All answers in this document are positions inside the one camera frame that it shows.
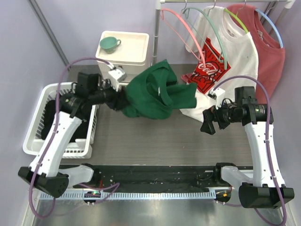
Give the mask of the green t-shirt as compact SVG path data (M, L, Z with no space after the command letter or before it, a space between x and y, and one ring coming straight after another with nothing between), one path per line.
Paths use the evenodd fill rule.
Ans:
M144 117L164 120L173 110L197 106L197 84L180 84L172 67L165 59L139 75L126 86L129 105L122 113L129 118Z

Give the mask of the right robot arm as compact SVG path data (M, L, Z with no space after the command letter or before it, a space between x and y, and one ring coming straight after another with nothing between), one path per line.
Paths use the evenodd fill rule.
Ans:
M288 188L280 173L273 144L273 116L266 104L259 104L254 87L235 89L235 100L226 102L225 91L220 88L209 91L215 104L203 111L202 132L215 133L214 122L219 129L231 123L241 123L250 145L253 176L241 172L233 163L217 163L212 174L218 186L226 183L238 190L241 205L253 209L277 209L280 198L288 203L294 198L293 188Z

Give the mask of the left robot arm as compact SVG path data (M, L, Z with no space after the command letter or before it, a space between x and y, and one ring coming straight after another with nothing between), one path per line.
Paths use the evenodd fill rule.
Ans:
M18 176L30 186L51 195L61 197L66 189L82 184L94 188L99 185L99 170L90 164L59 169L61 159L74 132L83 121L91 119L94 105L112 101L119 94L120 83L127 77L121 69L112 69L99 86L99 74L79 73L71 91L59 95L51 131L40 152L28 167L21 167Z

